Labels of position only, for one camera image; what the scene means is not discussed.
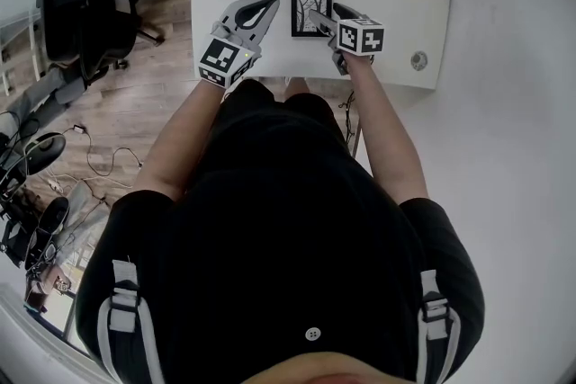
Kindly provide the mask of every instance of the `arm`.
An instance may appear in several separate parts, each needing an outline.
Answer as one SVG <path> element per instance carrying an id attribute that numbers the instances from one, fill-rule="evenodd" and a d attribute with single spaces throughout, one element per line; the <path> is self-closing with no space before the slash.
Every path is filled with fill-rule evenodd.
<path id="1" fill-rule="evenodd" d="M 173 201 L 185 192 L 200 160 L 224 89 L 201 80 L 162 129 L 140 170 L 134 191 L 163 193 Z"/>
<path id="2" fill-rule="evenodd" d="M 344 52 L 374 179 L 396 203 L 427 198 L 422 165 L 367 58 Z"/>

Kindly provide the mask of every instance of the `white marker cube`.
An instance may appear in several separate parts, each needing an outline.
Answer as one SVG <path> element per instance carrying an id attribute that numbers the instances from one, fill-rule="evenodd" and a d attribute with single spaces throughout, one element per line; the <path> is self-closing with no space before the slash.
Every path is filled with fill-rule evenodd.
<path id="1" fill-rule="evenodd" d="M 212 84 L 229 88 L 252 67 L 254 54 L 254 51 L 210 35 L 198 63 L 198 75 Z"/>
<path id="2" fill-rule="evenodd" d="M 384 26 L 369 18 L 338 21 L 337 46 L 339 49 L 367 57 L 384 50 Z"/>

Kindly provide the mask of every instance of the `black picture frame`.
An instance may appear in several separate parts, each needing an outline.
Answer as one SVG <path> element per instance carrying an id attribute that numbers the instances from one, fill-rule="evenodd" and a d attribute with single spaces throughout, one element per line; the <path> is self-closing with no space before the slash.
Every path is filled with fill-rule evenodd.
<path id="1" fill-rule="evenodd" d="M 326 37 L 322 32 L 315 29 L 315 31 L 305 31 L 304 29 L 307 27 L 307 12 L 310 8 L 306 8 L 308 0 L 304 3 L 302 0 L 292 0 L 292 36 L 293 37 Z M 323 0 L 319 0 L 320 8 L 323 5 Z M 321 11 L 328 17 L 332 17 L 332 0 L 326 0 L 326 11 Z"/>

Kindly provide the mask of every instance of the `person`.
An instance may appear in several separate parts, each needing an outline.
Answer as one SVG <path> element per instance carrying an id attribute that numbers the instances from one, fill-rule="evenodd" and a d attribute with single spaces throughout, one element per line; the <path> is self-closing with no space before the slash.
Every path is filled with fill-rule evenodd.
<path id="1" fill-rule="evenodd" d="M 223 103 L 218 86 L 194 88 L 79 287 L 77 330 L 98 362 L 120 260 L 137 267 L 166 383 L 414 381 L 429 269 L 461 319 L 450 375 L 461 367 L 483 328 L 478 277 L 370 60 L 345 58 L 373 177 L 303 79 L 284 103 L 251 79 Z M 133 351 L 116 349 L 116 369 L 123 353 L 133 364 L 118 377 L 150 382 Z"/>

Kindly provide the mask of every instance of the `wooden floor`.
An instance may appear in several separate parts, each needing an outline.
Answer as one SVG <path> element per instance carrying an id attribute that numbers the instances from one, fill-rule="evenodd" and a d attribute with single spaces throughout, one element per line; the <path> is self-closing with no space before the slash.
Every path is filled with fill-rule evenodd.
<path id="1" fill-rule="evenodd" d="M 112 154 L 117 147 L 131 148 L 145 162 L 158 133 L 198 83 L 193 67 L 190 7 L 190 0 L 141 0 L 138 3 L 139 15 L 165 35 L 165 43 L 154 48 L 147 42 L 137 41 L 128 56 L 130 65 L 127 70 L 111 70 L 43 132 L 61 132 L 74 124 L 85 126 L 94 143 L 90 161 L 101 173 L 110 171 Z M 37 32 L 37 37 L 41 39 L 40 32 Z M 27 33 L 15 40 L 8 51 L 15 55 L 25 47 L 29 47 Z M 0 96 L 3 109 L 35 81 L 32 63 L 18 66 L 9 73 L 9 77 L 13 90 L 9 97 Z M 282 101 L 283 79 L 263 78 L 261 81 L 274 92 L 278 101 Z M 309 79 L 308 82 L 313 93 L 328 101 L 338 124 L 346 133 L 346 112 L 338 106 L 350 95 L 350 82 L 324 79 Z M 352 127 L 356 128 L 358 116 L 354 106 L 351 120 Z M 67 147 L 51 167 L 53 173 L 56 176 L 68 174 L 77 179 L 97 176 L 86 162 L 88 137 L 74 131 L 66 133 L 66 137 Z M 138 171 L 132 154 L 120 151 L 109 179 L 130 186 Z M 30 177 L 26 183 L 27 189 L 39 195 L 43 204 L 58 196 L 49 188 L 49 178 L 49 173 L 44 171 Z M 57 180 L 65 193 L 75 183 L 66 176 L 58 176 Z M 109 204 L 130 191 L 128 187 L 103 178 L 90 180 L 88 184 L 96 196 L 105 196 Z"/>

